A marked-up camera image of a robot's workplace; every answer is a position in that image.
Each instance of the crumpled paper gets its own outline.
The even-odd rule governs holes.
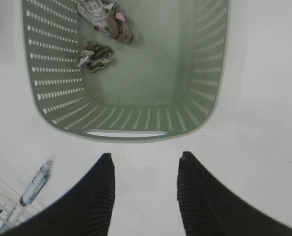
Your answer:
[[[89,42],[75,60],[75,66],[78,68],[86,67],[95,73],[104,69],[113,60],[113,50],[95,42]]]
[[[78,11],[105,35],[120,43],[132,43],[134,36],[117,3],[109,0],[79,0]]]

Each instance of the basket handle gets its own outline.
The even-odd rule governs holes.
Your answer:
[[[150,141],[164,139],[170,136],[165,131],[105,131],[86,130],[82,134],[90,139],[105,141]]]

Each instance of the basket slot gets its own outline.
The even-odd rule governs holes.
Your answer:
[[[47,4],[43,4],[37,0],[24,0],[27,2],[27,8],[30,12],[37,13],[38,16],[43,17],[53,23],[56,23],[67,30],[77,31],[77,18],[74,14],[62,14],[49,7]]]
[[[66,96],[68,94],[74,94],[76,92],[80,92],[83,90],[84,90],[84,88],[79,87],[79,88],[70,88],[67,90],[47,91],[45,93],[38,93],[37,98],[38,98],[38,100],[52,99],[52,98],[56,98],[56,97]]]
[[[210,61],[199,61],[195,60],[194,61],[194,68],[221,68],[222,67],[222,58],[220,59],[214,59]]]
[[[37,103],[39,104],[39,107],[42,109],[51,107],[56,104],[63,104],[63,103],[76,100],[82,97],[87,97],[86,92],[81,89],[78,89],[78,90],[75,89],[75,91],[70,92],[70,93],[65,93],[59,96],[53,96],[51,98],[44,98],[44,99],[41,98],[39,100],[39,97],[41,97],[42,95],[44,94],[36,94],[36,98],[35,98],[37,100]]]
[[[197,15],[200,15],[201,12],[208,11],[212,7],[213,4],[214,4],[213,1],[197,2],[196,4]]]
[[[55,91],[66,91],[74,88],[83,88],[83,82],[75,82],[75,83],[64,83],[64,84],[53,84],[53,85],[42,85],[43,83],[39,83],[41,85],[35,86],[35,91],[39,93],[49,93]]]
[[[55,33],[66,38],[76,39],[77,30],[71,28],[65,28],[49,19],[46,19],[30,10],[26,10],[24,13],[29,20],[29,25],[34,26],[38,29],[44,29],[47,32]]]
[[[78,49],[76,37],[67,38],[60,34],[54,34],[49,31],[42,30],[34,26],[27,26],[28,39],[32,39],[38,42],[43,42],[51,45],[56,45],[64,48]]]
[[[189,124],[193,124],[194,126],[198,126],[201,124],[201,119],[197,117],[197,114],[194,113],[194,110],[190,109],[185,102],[182,103],[182,108],[185,111],[185,114],[190,118],[192,122],[189,122]]]
[[[107,124],[107,129],[123,130],[127,128],[128,121],[132,119],[133,110],[132,109],[120,109],[119,113],[113,115],[112,122]]]
[[[72,100],[66,103],[61,103],[61,104],[57,104],[55,105],[55,107],[59,108],[56,110],[51,109],[51,107],[49,108],[44,108],[43,112],[46,113],[46,116],[50,119],[50,120],[55,120],[58,119],[60,117],[63,117],[67,114],[70,114],[74,111],[76,111],[77,109],[85,106],[86,104],[88,104],[90,101],[88,99],[76,99],[76,100]]]
[[[54,124],[59,124],[61,127],[65,127],[66,125],[70,124],[71,122],[77,120],[79,117],[82,116],[84,113],[84,109],[89,109],[91,107],[90,103],[84,104],[81,107],[76,107],[73,111],[69,113],[65,113],[62,116],[52,119]]]
[[[217,39],[215,42],[208,42],[208,44],[199,43],[195,48],[195,53],[201,54],[209,52],[209,55],[218,54],[221,52],[219,49],[223,49],[225,44],[225,38]]]
[[[55,79],[55,80],[48,80],[43,78],[42,80],[34,80],[33,86],[40,87],[40,86],[54,86],[54,85],[63,85],[63,84],[70,84],[70,83],[82,83],[82,79]]]
[[[60,65],[60,63],[65,64],[67,62],[74,62],[74,59],[72,58],[62,58],[62,57],[58,57],[58,56],[48,56],[48,55],[44,55],[44,54],[35,54],[35,53],[30,53],[30,59],[32,61],[32,63],[34,64],[35,62],[42,61],[42,60],[46,60],[46,61],[51,61],[51,65],[53,65],[54,63],[57,65]]]
[[[77,15],[77,3],[76,0],[66,1],[66,0],[43,0],[45,4],[50,5],[51,8],[58,12],[62,12],[64,14],[74,14]]]
[[[78,71],[78,68],[75,67],[74,62],[64,62],[64,61],[52,61],[52,60],[47,60],[47,59],[33,59],[31,60],[31,64],[33,67],[37,68],[53,68],[53,66],[61,69],[74,69]]]
[[[194,60],[202,60],[202,59],[206,59],[206,58],[210,58],[210,57],[216,57],[219,56],[219,54],[223,53],[223,47],[218,46],[216,48],[212,48],[209,50],[204,50],[204,47],[200,47],[199,45],[197,45],[194,49],[195,55],[194,55]]]
[[[204,79],[193,79],[192,80],[193,84],[198,84],[199,86],[205,85],[205,86],[210,86],[210,87],[218,87],[219,86],[219,81],[217,80],[204,80]]]
[[[189,111],[195,114],[195,117],[200,123],[202,120],[205,120],[211,112],[211,110],[206,108],[206,106],[204,106],[201,102],[190,97],[184,100],[184,104],[185,107],[189,109]]]
[[[56,45],[51,43],[50,40],[40,41],[29,38],[28,44],[31,52],[35,54],[72,59],[78,53],[76,48],[64,47],[64,44]]]
[[[169,109],[166,111],[166,113],[170,115],[170,119],[171,119],[171,125],[172,125],[172,130],[170,130],[171,132],[175,132],[182,129],[181,125],[180,125],[180,120],[177,116],[176,110],[175,110],[175,106],[171,106],[169,107]]]
[[[182,112],[181,106],[180,105],[175,105],[174,110],[176,113],[176,118],[177,118],[177,124],[181,128],[182,132],[186,132],[189,130],[189,123],[186,122],[186,117]]]
[[[105,114],[105,119],[100,122],[98,125],[96,125],[96,129],[100,129],[101,127],[109,127],[112,122],[112,118],[116,117],[116,112],[118,112],[118,108],[111,108],[111,110],[108,110],[107,113]]]
[[[105,109],[104,106],[98,106],[97,105],[90,104],[89,106],[85,107],[84,109],[81,109],[77,113],[73,114],[72,116],[69,116],[68,118],[65,118],[64,120],[59,122],[60,127],[63,127],[64,129],[69,129],[69,125],[73,124],[74,122],[79,121],[80,118],[83,118],[86,114],[88,114],[90,111],[93,110],[91,113],[91,116],[85,118],[82,122],[81,125],[88,123],[90,120],[93,119],[93,117],[97,117],[99,115],[99,112],[102,109]]]
[[[212,33],[215,29],[221,26],[224,22],[227,22],[227,8],[223,9],[215,15],[214,18],[210,18],[208,22],[199,22],[196,25],[197,38],[200,36],[204,37]]]
[[[211,96],[217,95],[218,86],[214,86],[215,83],[209,84],[208,82],[209,81],[192,80],[191,89],[204,91],[204,93],[209,94]]]
[[[200,14],[198,14],[196,24],[199,26],[199,24],[207,24],[210,22],[210,19],[214,19],[221,14],[221,10],[224,8],[224,1],[218,0],[216,3],[208,6],[204,11],[201,11]]]
[[[69,79],[77,79],[81,78],[82,74],[79,73],[78,69],[76,69],[75,72],[37,72],[37,67],[32,66],[30,68],[30,73],[33,74],[33,80],[32,84],[34,84],[34,81],[39,81],[39,80],[56,80],[56,79],[64,79],[64,80],[69,80]]]
[[[91,114],[95,112],[99,107],[101,106],[95,105],[92,109],[90,108],[90,110],[86,109],[84,111],[85,113],[82,113],[77,120],[65,126],[64,129],[80,130],[84,125],[90,122],[90,119],[92,119]]]
[[[199,101],[199,103],[204,105],[205,107],[212,107],[216,101],[215,95],[206,93],[200,90],[200,88],[190,88],[189,93],[189,96],[191,96],[191,98],[193,98],[195,101]]]
[[[124,126],[131,130],[173,130],[171,117],[167,117],[165,108],[137,109],[130,117],[130,126],[124,124],[119,129]]]
[[[192,80],[210,80],[210,81],[219,81],[219,73],[200,73],[195,71],[195,67],[192,70]]]
[[[196,57],[194,59],[194,63],[199,64],[199,63],[206,63],[206,62],[213,62],[213,61],[222,61],[223,57],[224,57],[224,53],[218,53],[218,54],[210,55],[204,58]]]
[[[89,119],[84,120],[81,129],[90,129],[92,126],[95,127],[97,124],[104,122],[107,114],[110,112],[111,109],[112,108],[108,108],[105,106],[99,106],[94,110],[94,113]]]
[[[221,22],[219,26],[216,26],[208,34],[200,35],[196,39],[196,43],[208,44],[210,41],[216,41],[217,39],[222,38],[224,35],[226,35],[226,32],[227,32],[227,23]]]

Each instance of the laundry basket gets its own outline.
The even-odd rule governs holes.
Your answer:
[[[22,0],[34,101],[55,128],[94,140],[162,140],[206,123],[220,92],[229,0],[117,0],[135,39],[123,45],[77,13],[76,0]],[[114,62],[74,66],[89,41]]]

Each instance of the ruler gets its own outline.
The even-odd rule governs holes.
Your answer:
[[[25,209],[22,214],[19,217],[19,220],[16,222],[15,225],[12,225],[8,222],[8,216],[11,213],[11,211],[13,210],[13,208],[16,206],[17,203],[15,203],[14,201],[10,200],[9,198],[7,198],[6,196],[4,196],[1,192],[0,192],[0,220],[5,223],[7,226],[9,227],[14,227],[17,226],[18,224],[21,224],[25,221],[27,221],[28,219],[30,219],[36,212],[28,212],[28,208]]]

